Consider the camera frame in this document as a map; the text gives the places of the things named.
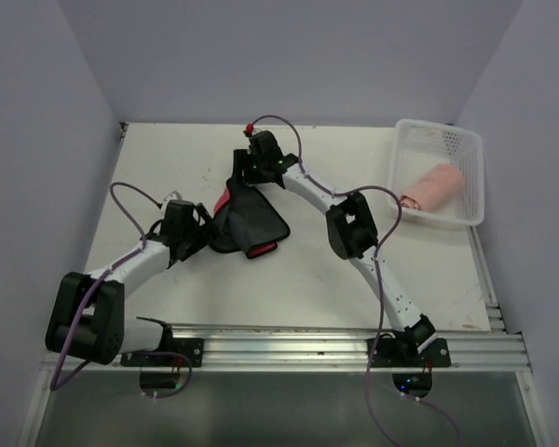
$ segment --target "white table surface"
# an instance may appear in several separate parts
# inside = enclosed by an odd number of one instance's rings
[[[282,126],[262,125],[284,154],[295,138]],[[160,200],[172,190],[212,213],[232,169],[232,150],[247,146],[243,126],[131,124],[114,180],[136,184]],[[386,184],[394,129],[300,127],[303,159],[311,172],[345,190]],[[324,216],[276,185],[261,187],[292,234],[279,248],[247,260],[241,253],[204,249],[149,280],[127,299],[128,317],[172,323],[373,328],[378,301],[360,274],[337,258]],[[123,188],[119,196],[143,228],[160,218],[149,201]],[[393,222],[386,199],[366,193],[379,232]],[[88,269],[111,263],[138,240],[110,197],[89,256]],[[403,288],[439,331],[489,331],[466,229],[402,223],[385,255]]]

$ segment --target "white plastic basket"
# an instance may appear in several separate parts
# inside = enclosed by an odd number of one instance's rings
[[[469,130],[403,119],[395,127],[388,188],[401,196],[406,189],[440,163],[456,166],[464,174],[464,191],[435,212],[404,209],[416,216],[454,225],[477,225],[484,218],[484,160],[481,138]],[[396,210],[393,200],[389,205]]]

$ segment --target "purple cable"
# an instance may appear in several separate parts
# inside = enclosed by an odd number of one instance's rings
[[[375,245],[375,253],[373,254],[373,261],[375,263],[375,271],[376,271],[376,280],[379,283],[379,306],[381,307],[381,310],[379,312],[379,326],[376,330],[376,336],[373,341],[373,345],[371,347],[369,360],[366,364],[366,372],[364,374],[364,399],[366,400],[366,406],[368,407],[369,414],[371,415],[373,422],[375,423],[376,427],[381,431],[381,433],[383,433],[383,436],[385,436],[388,440],[390,440],[393,444],[397,445],[398,447],[402,447],[402,445],[393,436],[391,436],[391,434],[389,434],[386,431],[386,429],[383,427],[383,425],[379,421],[378,415],[376,414],[375,408],[373,407],[373,403],[371,402],[371,366],[373,365],[373,358],[375,357],[375,352],[377,350],[377,347],[379,346],[381,332],[383,331],[383,321],[385,319],[385,307],[384,307],[385,291],[383,290],[383,280],[381,279],[381,270],[379,268],[378,257],[379,257],[379,251],[381,250],[381,247],[383,247],[383,244],[385,244],[388,238],[393,234],[393,232],[400,224],[400,221],[402,220],[402,204],[400,203],[400,200],[395,195],[395,193],[393,193],[393,191],[390,191],[388,190],[388,188],[384,188],[383,186],[365,185],[365,186],[360,186],[358,188],[354,188],[350,191],[346,191],[345,193],[336,193],[326,188],[325,186],[317,182],[313,177],[311,177],[310,174],[308,174],[308,172],[305,170],[305,166],[303,164],[303,159],[302,159],[302,140],[300,139],[300,133],[298,133],[296,127],[286,118],[278,115],[262,115],[256,118],[255,120],[253,120],[251,124],[255,125],[259,121],[266,118],[277,119],[278,121],[281,121],[286,126],[288,126],[290,129],[292,129],[294,135],[296,136],[296,141],[298,143],[298,167],[300,168],[300,171],[305,176],[305,178],[308,179],[315,186],[317,186],[322,192],[330,196],[342,197],[342,196],[348,196],[353,193],[358,193],[360,191],[376,190],[391,196],[391,198],[393,198],[393,200],[395,201],[398,207],[398,217],[396,218],[394,224],[391,226],[388,232]],[[457,426],[454,417],[451,414],[449,414],[446,410],[440,408],[439,406],[437,406],[432,402],[426,400],[421,400],[421,402],[427,405],[428,407],[432,408],[433,410],[436,410],[437,412],[441,413],[443,416],[445,416],[447,420],[449,420],[449,422],[451,422],[452,426],[454,426],[454,429],[456,430],[456,435],[457,435],[456,446],[459,446],[461,435],[459,432],[459,427]]]
[[[75,316],[73,317],[73,322],[71,323],[71,326],[68,330],[68,333],[66,334],[66,339],[64,339],[64,344],[62,345],[62,350],[60,352],[58,362],[56,363],[56,367],[54,368],[54,374],[52,375],[52,380],[49,383],[49,389],[52,390],[52,391],[56,391],[56,390],[60,389],[61,387],[63,387],[64,385],[66,385],[73,377],[75,377],[75,375],[77,375],[83,368],[85,368],[87,365],[90,364],[89,360],[85,360],[83,363],[81,363],[76,368],[74,368],[60,382],[58,381],[58,379],[60,378],[60,374],[62,372],[62,367],[64,366],[64,361],[66,360],[66,357],[68,356],[68,351],[70,350],[71,343],[73,342],[73,335],[75,335],[76,328],[78,327],[78,323],[81,320],[81,318],[83,317],[83,310],[87,306],[87,303],[89,302],[89,299],[91,298],[91,295],[93,295],[93,293],[100,287],[100,285],[102,285],[102,283],[105,281],[105,279],[114,270],[119,268],[126,261],[134,258],[137,254],[139,254],[141,251],[143,251],[145,246],[147,245],[147,236],[145,235],[145,232],[143,231],[143,229],[141,228],[141,226],[139,225],[137,220],[134,217],[132,217],[130,215],[130,213],[127,211],[127,209],[124,208],[122,203],[120,203],[120,200],[118,199],[118,197],[116,197],[116,194],[114,193],[114,188],[116,186],[125,186],[129,189],[132,189],[133,191],[136,191],[137,193],[145,196],[146,198],[151,200],[153,203],[155,203],[158,207],[160,207],[160,204],[157,203],[157,201],[154,198],[152,198],[147,193],[145,193],[145,191],[137,188],[136,186],[134,186],[130,183],[113,182],[112,184],[110,184],[110,196],[112,196],[112,199],[114,200],[114,203],[116,203],[116,205],[120,208],[122,213],[125,216],[127,216],[127,218],[130,220],[130,222],[134,225],[134,227],[139,231],[139,234],[141,235],[141,247],[139,249],[131,251],[126,256],[123,256],[122,258],[118,259],[115,263],[112,264],[112,266],[109,269],[104,270],[103,273],[100,275],[100,277],[97,278],[93,282],[93,284],[91,284],[91,287],[89,287],[89,289],[87,290],[85,295],[83,295],[83,299],[81,300],[81,303],[78,305]]]
[[[188,382],[190,382],[190,378],[193,376],[193,363],[190,361],[190,359],[187,356],[181,354],[180,352],[137,351],[137,354],[142,354],[144,356],[154,357],[154,358],[170,357],[170,358],[180,359],[184,363],[186,363],[186,366],[188,367],[188,375],[186,376],[186,379],[182,384],[178,384],[179,386],[177,386],[176,389],[174,389],[169,393],[162,393],[162,394],[155,394],[154,392],[151,395],[149,395],[150,398],[165,399],[165,398],[171,398],[172,396],[176,396],[178,393],[184,391],[184,389],[188,385]]]

